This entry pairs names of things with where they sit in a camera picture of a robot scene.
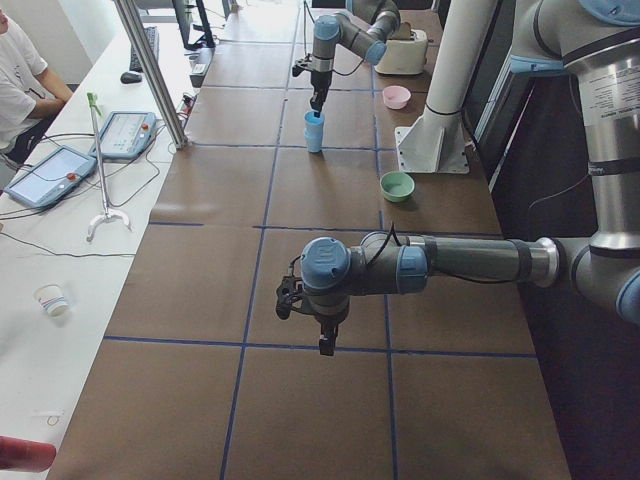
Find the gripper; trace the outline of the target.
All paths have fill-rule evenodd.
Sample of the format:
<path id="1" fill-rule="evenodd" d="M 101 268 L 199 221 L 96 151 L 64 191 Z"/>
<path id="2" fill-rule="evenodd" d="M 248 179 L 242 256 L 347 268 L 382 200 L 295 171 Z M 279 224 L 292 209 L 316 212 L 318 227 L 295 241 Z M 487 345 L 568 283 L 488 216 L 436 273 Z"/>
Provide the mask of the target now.
<path id="1" fill-rule="evenodd" d="M 314 317 L 321 328 L 321 336 L 318 342 L 319 352 L 323 356 L 333 356 L 335 354 L 339 325 L 348 316 L 350 300 L 341 299 L 338 303 L 326 305 L 313 302 L 312 307 Z"/>
<path id="2" fill-rule="evenodd" d="M 314 92 L 310 99 L 311 109 L 313 111 L 321 111 L 323 109 L 326 97 L 331 85 L 330 71 L 312 71 L 311 84 Z"/>

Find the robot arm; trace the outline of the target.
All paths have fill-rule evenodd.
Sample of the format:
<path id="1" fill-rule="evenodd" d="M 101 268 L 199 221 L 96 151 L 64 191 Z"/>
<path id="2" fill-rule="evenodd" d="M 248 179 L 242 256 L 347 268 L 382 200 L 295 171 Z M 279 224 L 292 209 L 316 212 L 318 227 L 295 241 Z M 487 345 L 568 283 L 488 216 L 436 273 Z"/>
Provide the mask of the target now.
<path id="1" fill-rule="evenodd" d="M 331 83 L 336 45 L 372 65 L 401 20 L 394 1 L 345 1 L 370 25 L 363 31 L 342 12 L 314 26 L 310 61 L 312 118 L 318 118 Z M 482 40 L 498 1 L 464 7 L 451 1 L 424 113 L 396 134 L 405 172 L 445 172 L 457 140 L 445 131 L 460 119 Z M 639 1 L 516 1 L 512 72 L 576 76 L 589 155 L 588 174 L 598 227 L 590 238 L 480 240 L 367 234 L 359 246 L 321 237 L 301 253 L 301 277 L 278 290 L 281 319 L 293 310 L 320 324 L 319 351 L 333 356 L 339 324 L 351 296 L 421 292 L 430 275 L 485 283 L 569 285 L 583 297 L 639 325 Z"/>
<path id="2" fill-rule="evenodd" d="M 394 1 L 347 1 L 346 9 L 369 27 L 363 30 L 342 12 L 323 15 L 314 26 L 310 72 L 314 92 L 311 110 L 319 117 L 333 76 L 337 45 L 375 66 L 386 52 L 388 38 L 400 27 L 400 13 Z"/>

